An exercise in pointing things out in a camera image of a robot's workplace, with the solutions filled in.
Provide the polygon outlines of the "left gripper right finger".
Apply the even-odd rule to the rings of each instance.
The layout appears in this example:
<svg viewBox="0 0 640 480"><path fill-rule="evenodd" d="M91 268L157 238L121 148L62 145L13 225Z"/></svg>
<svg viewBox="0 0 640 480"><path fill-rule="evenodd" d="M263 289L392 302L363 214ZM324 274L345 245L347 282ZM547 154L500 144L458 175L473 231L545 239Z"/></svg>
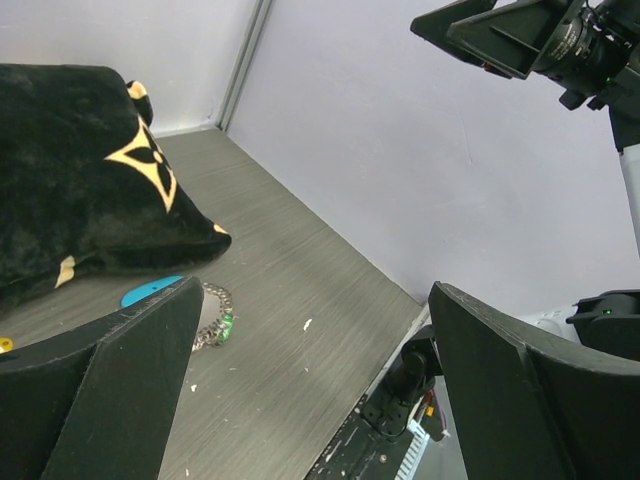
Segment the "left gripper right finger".
<svg viewBox="0 0 640 480"><path fill-rule="evenodd" d="M429 308L467 476L639 475L639 294L579 301L573 339L437 282Z"/></svg>

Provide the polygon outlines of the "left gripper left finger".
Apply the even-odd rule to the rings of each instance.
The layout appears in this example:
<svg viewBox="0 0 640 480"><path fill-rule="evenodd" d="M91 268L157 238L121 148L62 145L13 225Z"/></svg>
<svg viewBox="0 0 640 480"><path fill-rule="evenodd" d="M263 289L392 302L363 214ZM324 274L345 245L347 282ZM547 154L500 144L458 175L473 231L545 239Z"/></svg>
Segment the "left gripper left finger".
<svg viewBox="0 0 640 480"><path fill-rule="evenodd" d="M188 277L2 354L2 478L157 478L203 297Z"/></svg>

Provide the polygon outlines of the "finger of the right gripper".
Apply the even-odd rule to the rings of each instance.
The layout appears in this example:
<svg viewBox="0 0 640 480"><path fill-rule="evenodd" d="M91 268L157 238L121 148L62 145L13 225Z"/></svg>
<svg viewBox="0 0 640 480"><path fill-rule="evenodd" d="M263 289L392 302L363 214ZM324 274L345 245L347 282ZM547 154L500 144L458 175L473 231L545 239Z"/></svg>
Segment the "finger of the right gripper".
<svg viewBox="0 0 640 480"><path fill-rule="evenodd" d="M460 0L414 18L410 31L449 55L469 55L447 37L449 28L456 22L488 12L496 0Z"/></svg>
<svg viewBox="0 0 640 480"><path fill-rule="evenodd" d="M514 1L452 23L447 38L510 77L525 79L581 1Z"/></svg>

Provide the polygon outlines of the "yellow tagged key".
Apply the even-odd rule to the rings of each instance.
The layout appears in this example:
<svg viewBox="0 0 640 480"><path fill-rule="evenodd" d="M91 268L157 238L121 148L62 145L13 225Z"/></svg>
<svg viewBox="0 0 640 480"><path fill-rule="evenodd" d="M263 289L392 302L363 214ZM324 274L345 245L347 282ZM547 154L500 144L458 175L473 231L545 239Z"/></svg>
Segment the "yellow tagged key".
<svg viewBox="0 0 640 480"><path fill-rule="evenodd" d="M8 353L14 348L14 343L10 338L1 337L0 338L0 353Z"/></svg>

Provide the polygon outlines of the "green tagged key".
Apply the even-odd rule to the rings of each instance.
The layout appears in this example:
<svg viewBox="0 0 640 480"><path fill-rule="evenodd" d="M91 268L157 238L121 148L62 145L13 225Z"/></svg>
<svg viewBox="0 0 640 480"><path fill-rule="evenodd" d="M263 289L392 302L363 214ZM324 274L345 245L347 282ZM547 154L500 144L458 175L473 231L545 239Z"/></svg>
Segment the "green tagged key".
<svg viewBox="0 0 640 480"><path fill-rule="evenodd" d="M229 339L234 327L234 322L235 317L230 313L226 313L221 317L220 333L218 335L218 339L221 344L225 343Z"/></svg>

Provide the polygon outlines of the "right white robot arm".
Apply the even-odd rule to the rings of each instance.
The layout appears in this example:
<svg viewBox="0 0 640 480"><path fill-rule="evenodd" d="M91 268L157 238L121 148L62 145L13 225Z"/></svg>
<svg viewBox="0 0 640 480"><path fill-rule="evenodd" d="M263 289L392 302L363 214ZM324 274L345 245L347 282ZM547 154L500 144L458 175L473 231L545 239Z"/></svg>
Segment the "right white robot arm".
<svg viewBox="0 0 640 480"><path fill-rule="evenodd" d="M574 111L606 109L632 224L639 224L639 4L636 1L454 1L414 18L411 32L504 78L547 77ZM639 358L639 292L611 290L520 318L565 340Z"/></svg>

